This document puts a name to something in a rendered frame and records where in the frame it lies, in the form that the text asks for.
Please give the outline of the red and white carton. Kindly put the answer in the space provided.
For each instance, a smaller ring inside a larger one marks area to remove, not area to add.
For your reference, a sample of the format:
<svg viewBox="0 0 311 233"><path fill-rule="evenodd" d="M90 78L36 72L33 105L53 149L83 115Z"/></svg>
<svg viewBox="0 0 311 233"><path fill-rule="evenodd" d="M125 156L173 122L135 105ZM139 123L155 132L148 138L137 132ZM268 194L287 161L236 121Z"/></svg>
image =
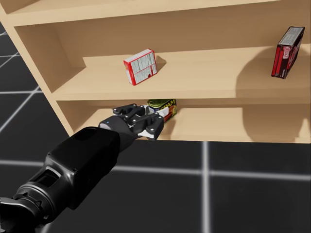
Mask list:
<svg viewBox="0 0 311 233"><path fill-rule="evenodd" d="M151 49L125 59L123 64L131 85L137 85L157 74L155 53Z"/></svg>

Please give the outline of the green and blue rectangular can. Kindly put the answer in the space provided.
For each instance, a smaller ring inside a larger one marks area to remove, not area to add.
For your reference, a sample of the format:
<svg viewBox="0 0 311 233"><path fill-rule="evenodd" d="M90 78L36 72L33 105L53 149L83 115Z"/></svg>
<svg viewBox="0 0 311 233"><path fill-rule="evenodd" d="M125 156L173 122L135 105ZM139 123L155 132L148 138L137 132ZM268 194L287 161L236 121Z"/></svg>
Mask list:
<svg viewBox="0 0 311 233"><path fill-rule="evenodd" d="M147 101L151 112L162 112L165 114L164 122L168 121L177 113L176 99L152 99Z"/></svg>

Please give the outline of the pale wooden shelf unit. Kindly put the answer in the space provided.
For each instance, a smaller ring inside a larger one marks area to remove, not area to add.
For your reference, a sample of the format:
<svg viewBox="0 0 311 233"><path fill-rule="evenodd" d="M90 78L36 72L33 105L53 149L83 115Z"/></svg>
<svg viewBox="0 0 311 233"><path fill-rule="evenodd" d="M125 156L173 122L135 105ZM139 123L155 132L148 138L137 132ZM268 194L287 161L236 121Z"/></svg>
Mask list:
<svg viewBox="0 0 311 233"><path fill-rule="evenodd" d="M68 134L175 98L161 140L311 143L311 0L0 0L0 22ZM290 26L297 59L272 77ZM157 74L131 85L146 49Z"/></svg>

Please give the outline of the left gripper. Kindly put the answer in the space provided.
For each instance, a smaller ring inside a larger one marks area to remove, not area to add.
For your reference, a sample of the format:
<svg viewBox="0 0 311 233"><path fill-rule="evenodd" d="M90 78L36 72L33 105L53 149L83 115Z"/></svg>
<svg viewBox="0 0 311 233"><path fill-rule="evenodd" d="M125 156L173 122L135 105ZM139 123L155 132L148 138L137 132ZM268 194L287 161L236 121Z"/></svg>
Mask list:
<svg viewBox="0 0 311 233"><path fill-rule="evenodd" d="M146 137L153 141L156 141L161 134L164 128L164 118L168 115L168 108L150 112L148 105L135 103L115 107L112 111L114 116L101 121L99 128L122 135Z"/></svg>

